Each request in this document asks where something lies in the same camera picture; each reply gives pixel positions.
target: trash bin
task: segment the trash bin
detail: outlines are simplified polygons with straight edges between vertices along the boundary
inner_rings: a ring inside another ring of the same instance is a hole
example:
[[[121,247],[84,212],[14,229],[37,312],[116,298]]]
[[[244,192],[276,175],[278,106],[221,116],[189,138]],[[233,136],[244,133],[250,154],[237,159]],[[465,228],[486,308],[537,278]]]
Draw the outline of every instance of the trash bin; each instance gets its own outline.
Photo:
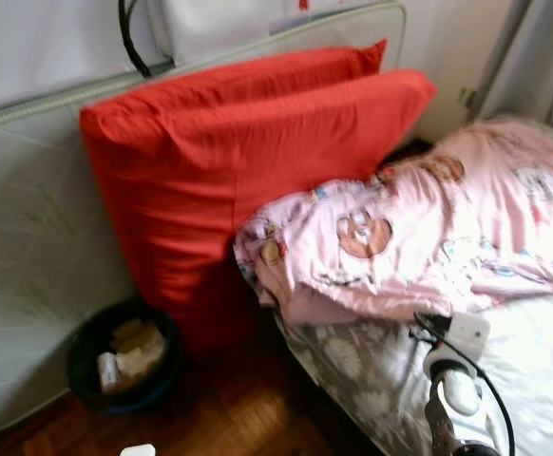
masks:
[[[164,351],[137,384],[122,392],[103,394],[97,356],[113,352],[110,347],[112,331],[133,318],[154,322],[164,337]],[[72,392],[90,408],[107,413],[127,413],[157,404],[176,383],[181,365],[180,332],[173,319],[136,299],[100,311],[74,334],[67,351],[67,381]]]

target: parquet floor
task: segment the parquet floor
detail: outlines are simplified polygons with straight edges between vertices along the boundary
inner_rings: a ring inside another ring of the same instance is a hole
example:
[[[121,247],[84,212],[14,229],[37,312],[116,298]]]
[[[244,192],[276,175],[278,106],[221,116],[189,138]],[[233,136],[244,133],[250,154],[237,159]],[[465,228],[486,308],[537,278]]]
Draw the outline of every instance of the parquet floor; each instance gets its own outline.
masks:
[[[145,443],[158,456],[379,455],[268,334],[189,366],[151,413],[107,416],[68,395],[1,433],[0,456],[118,456]]]

